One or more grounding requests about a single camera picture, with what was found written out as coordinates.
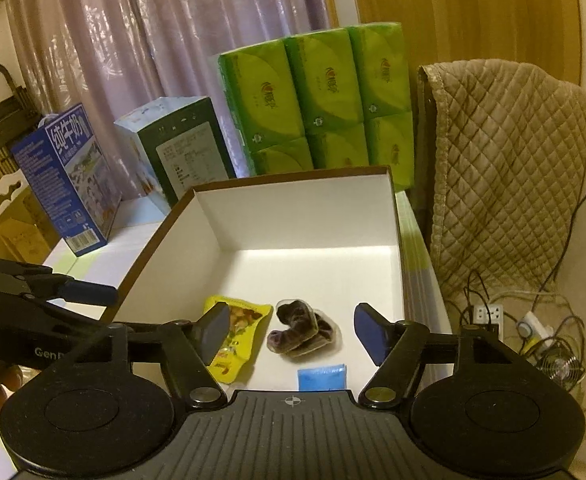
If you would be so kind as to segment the cow picture milk box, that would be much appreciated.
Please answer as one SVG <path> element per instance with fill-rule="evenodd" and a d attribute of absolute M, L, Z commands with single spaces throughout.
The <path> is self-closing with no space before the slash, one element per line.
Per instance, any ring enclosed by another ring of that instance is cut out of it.
<path fill-rule="evenodd" d="M 144 191 L 163 214 L 189 188 L 235 177 L 207 96 L 161 96 L 116 119 L 114 125 L 133 151 Z"/>

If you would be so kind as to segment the small floor fan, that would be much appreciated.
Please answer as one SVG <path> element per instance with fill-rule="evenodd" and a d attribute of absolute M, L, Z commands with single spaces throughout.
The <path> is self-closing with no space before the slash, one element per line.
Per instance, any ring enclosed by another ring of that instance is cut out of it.
<path fill-rule="evenodd" d="M 552 382 L 571 392 L 585 375 L 585 367 L 570 348 L 555 344 L 540 356 L 538 370 Z"/>

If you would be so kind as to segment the pink curtain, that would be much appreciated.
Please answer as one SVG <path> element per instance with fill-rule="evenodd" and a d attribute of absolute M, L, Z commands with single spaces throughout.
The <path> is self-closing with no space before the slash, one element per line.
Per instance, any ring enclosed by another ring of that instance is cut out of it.
<path fill-rule="evenodd" d="M 208 96 L 237 174 L 247 167 L 216 56 L 328 24 L 325 0 L 6 0 L 22 76 L 38 107 L 87 110 L 116 183 L 144 192 L 115 120 L 160 96 Z"/>

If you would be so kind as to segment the black folding trolley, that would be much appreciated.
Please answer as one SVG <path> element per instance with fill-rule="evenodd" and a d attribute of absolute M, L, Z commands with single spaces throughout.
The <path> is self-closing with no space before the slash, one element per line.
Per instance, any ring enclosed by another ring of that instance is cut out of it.
<path fill-rule="evenodd" d="M 0 101 L 0 173 L 13 174 L 19 166 L 10 148 L 24 136 L 38 128 L 43 115 L 36 110 L 35 104 L 22 86 L 17 86 L 8 70 L 0 64 L 11 96 Z"/>

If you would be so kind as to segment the green tissue pack bundle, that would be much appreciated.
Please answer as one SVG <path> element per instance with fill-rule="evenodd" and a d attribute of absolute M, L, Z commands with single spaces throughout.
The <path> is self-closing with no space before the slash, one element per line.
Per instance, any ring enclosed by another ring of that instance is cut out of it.
<path fill-rule="evenodd" d="M 369 23 L 223 52 L 223 93 L 251 174 L 382 165 L 415 184 L 400 24 Z"/>

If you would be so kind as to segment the cardboard boxes pile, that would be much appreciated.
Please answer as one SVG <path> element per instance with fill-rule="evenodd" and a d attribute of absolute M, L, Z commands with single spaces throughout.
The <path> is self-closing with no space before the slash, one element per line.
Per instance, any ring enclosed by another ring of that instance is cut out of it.
<path fill-rule="evenodd" d="M 22 170 L 0 178 L 0 238 L 19 261 L 34 264 L 60 240 Z"/>

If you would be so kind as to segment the yellow snack pouch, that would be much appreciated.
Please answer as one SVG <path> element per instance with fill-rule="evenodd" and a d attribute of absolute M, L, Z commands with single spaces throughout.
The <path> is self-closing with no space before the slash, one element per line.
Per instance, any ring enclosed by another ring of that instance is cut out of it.
<path fill-rule="evenodd" d="M 252 304 L 237 298 L 209 296 L 205 300 L 204 311 L 211 310 L 215 304 L 227 304 L 229 330 L 207 369 L 217 382 L 230 385 L 238 378 L 244 365 L 250 361 L 254 350 L 264 339 L 257 333 L 272 314 L 273 307 L 271 304 Z"/>

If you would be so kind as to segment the white power strip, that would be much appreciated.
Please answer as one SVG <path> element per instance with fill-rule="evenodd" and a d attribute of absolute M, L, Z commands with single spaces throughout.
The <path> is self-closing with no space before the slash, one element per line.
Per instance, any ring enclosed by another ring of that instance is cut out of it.
<path fill-rule="evenodd" d="M 474 325 L 485 326 L 487 330 L 495 333 L 500 341 L 504 341 L 506 330 L 504 321 L 510 321 L 517 337 L 525 344 L 535 344 L 540 340 L 549 338 L 553 334 L 550 325 L 543 325 L 532 312 L 525 313 L 521 318 L 506 313 L 501 304 L 476 304 L 472 307 L 472 321 Z"/>

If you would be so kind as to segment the wooden door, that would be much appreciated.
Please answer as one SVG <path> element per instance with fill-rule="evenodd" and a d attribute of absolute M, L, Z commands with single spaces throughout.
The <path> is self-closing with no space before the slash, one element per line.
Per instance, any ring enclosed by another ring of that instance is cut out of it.
<path fill-rule="evenodd" d="M 581 80 L 579 0 L 356 0 L 360 22 L 403 26 L 412 67 L 502 58 Z"/>

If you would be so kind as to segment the brown shoe box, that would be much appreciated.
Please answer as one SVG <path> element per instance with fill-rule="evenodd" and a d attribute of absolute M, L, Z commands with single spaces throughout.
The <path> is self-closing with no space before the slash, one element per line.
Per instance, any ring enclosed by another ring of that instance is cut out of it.
<path fill-rule="evenodd" d="M 403 194 L 384 167 L 235 179 L 187 192 L 151 236 L 103 321 L 194 320 L 208 297 L 252 304 L 300 299 L 340 340 L 303 359 L 343 364 L 359 391 L 374 365 L 354 330 L 357 304 L 435 333 L 451 325 Z"/>

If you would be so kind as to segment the blue milk carton box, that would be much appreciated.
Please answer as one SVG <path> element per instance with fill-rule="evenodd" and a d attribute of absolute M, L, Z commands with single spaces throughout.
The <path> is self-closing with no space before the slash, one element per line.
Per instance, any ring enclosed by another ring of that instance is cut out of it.
<path fill-rule="evenodd" d="M 11 151 L 75 256 L 107 245 L 122 192 L 82 104 L 43 119 Z"/>

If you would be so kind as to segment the blue hand cream tube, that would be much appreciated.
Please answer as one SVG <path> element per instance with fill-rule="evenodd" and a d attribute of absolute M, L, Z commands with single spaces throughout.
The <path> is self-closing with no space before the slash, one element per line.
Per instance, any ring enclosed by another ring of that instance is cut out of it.
<path fill-rule="evenodd" d="M 345 390 L 347 367 L 345 364 L 335 364 L 301 368 L 297 371 L 297 383 L 299 391 Z"/>

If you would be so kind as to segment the dark velvet scrunchie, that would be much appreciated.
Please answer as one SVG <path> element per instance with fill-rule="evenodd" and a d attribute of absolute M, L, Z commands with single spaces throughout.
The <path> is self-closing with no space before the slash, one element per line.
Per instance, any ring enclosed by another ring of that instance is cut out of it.
<path fill-rule="evenodd" d="M 276 306 L 276 317 L 284 329 L 272 330 L 267 335 L 266 344 L 268 350 L 278 356 L 297 360 L 340 348 L 340 327 L 302 299 L 280 301 Z"/>

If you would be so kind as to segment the quilted beige chair cover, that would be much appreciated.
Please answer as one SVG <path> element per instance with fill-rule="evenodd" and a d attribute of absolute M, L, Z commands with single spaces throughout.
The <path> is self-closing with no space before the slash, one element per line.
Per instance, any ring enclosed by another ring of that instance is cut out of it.
<path fill-rule="evenodd" d="M 585 90 L 499 58 L 423 65 L 418 88 L 442 294 L 472 272 L 490 292 L 550 284 L 584 188 Z"/>

